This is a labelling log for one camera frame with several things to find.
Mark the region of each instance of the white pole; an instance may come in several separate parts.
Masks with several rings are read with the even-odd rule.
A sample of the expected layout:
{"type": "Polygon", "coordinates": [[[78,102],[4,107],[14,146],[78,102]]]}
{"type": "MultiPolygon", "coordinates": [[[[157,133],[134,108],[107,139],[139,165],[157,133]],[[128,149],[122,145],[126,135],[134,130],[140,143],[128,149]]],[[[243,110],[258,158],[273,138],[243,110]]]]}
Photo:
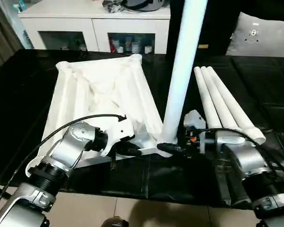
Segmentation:
{"type": "Polygon", "coordinates": [[[226,103],[224,102],[219,90],[214,84],[209,71],[205,66],[203,66],[201,68],[201,72],[223,127],[228,129],[239,129],[236,121],[231,115],[226,103]]]}
{"type": "Polygon", "coordinates": [[[213,82],[218,88],[221,96],[223,97],[224,102],[226,103],[229,111],[231,112],[238,126],[242,129],[244,133],[246,133],[248,136],[250,136],[259,144],[264,143],[266,138],[261,132],[261,130],[255,127],[255,125],[251,122],[251,120],[248,118],[248,116],[241,108],[241,106],[238,104],[236,99],[232,96],[230,91],[227,89],[227,87],[224,85],[222,80],[219,78],[217,73],[213,70],[212,67],[208,67],[207,70],[209,71],[213,79],[213,82]]]}
{"type": "Polygon", "coordinates": [[[194,68],[195,79],[197,81],[200,97],[202,100],[202,105],[206,117],[206,123],[208,128],[221,128],[220,119],[218,117],[217,111],[213,105],[212,98],[210,97],[209,91],[205,84],[203,75],[199,67],[194,68]]]}
{"type": "Polygon", "coordinates": [[[189,83],[207,0],[185,0],[169,87],[162,134],[158,142],[176,143],[177,130],[189,83]]]}

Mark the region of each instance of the gray pillow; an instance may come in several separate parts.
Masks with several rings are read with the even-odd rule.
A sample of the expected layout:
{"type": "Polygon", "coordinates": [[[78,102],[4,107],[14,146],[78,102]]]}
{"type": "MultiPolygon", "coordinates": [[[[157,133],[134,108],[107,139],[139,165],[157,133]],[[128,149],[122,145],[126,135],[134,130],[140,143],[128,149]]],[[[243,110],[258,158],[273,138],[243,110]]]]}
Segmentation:
{"type": "Polygon", "coordinates": [[[284,21],[240,13],[226,55],[284,57],[284,21]]]}

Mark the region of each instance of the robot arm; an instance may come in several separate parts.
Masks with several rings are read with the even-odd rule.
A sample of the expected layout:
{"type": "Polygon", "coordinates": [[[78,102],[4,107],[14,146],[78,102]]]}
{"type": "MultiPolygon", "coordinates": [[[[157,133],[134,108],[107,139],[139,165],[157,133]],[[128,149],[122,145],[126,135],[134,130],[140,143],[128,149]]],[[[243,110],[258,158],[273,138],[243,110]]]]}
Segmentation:
{"type": "Polygon", "coordinates": [[[284,227],[284,187],[275,182],[274,174],[261,154],[249,142],[224,144],[222,152],[230,155],[234,168],[251,200],[259,227],[284,227]]]}
{"type": "Polygon", "coordinates": [[[157,148],[188,157],[191,152],[199,150],[202,153],[204,149],[213,154],[223,154],[237,170],[251,200],[252,209],[261,220],[257,227],[284,227],[284,187],[280,182],[275,182],[274,173],[260,152],[248,141],[240,144],[227,143],[222,140],[225,135],[223,132],[202,132],[198,136],[194,133],[195,128],[186,129],[186,145],[182,147],[162,143],[157,148]]]}
{"type": "Polygon", "coordinates": [[[0,210],[0,227],[48,227],[49,220],[42,212],[49,212],[83,151],[99,151],[106,156],[115,143],[133,136],[127,119],[105,132],[85,122],[71,125],[40,164],[29,170],[27,183],[22,183],[0,210]]]}

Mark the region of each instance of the black tabletop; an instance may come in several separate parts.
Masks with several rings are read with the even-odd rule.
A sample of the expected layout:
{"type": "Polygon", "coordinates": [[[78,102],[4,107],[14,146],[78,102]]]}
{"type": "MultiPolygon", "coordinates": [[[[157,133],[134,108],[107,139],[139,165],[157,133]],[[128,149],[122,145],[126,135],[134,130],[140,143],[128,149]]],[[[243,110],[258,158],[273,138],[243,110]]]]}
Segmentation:
{"type": "MultiPolygon", "coordinates": [[[[122,57],[102,52],[20,50],[0,67],[0,184],[40,142],[60,61],[122,57]]],[[[142,68],[161,118],[173,61],[144,55],[142,68]]],[[[197,56],[195,66],[212,66],[252,122],[265,134],[264,146],[284,156],[284,58],[197,56]]],[[[183,116],[196,109],[204,116],[192,73],[183,116]]],[[[22,169],[12,185],[26,177],[22,169]]],[[[65,192],[248,209],[241,182],[227,160],[191,160],[147,155],[76,169],[65,192]]]]}

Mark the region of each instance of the helmet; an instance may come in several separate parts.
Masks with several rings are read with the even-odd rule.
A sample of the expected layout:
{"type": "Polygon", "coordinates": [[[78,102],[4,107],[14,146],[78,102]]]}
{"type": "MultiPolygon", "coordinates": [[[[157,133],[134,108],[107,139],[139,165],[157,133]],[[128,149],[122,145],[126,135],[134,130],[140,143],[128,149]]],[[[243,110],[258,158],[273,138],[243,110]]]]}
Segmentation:
{"type": "Polygon", "coordinates": [[[155,11],[160,9],[165,0],[123,0],[122,5],[134,11],[155,11]]]}

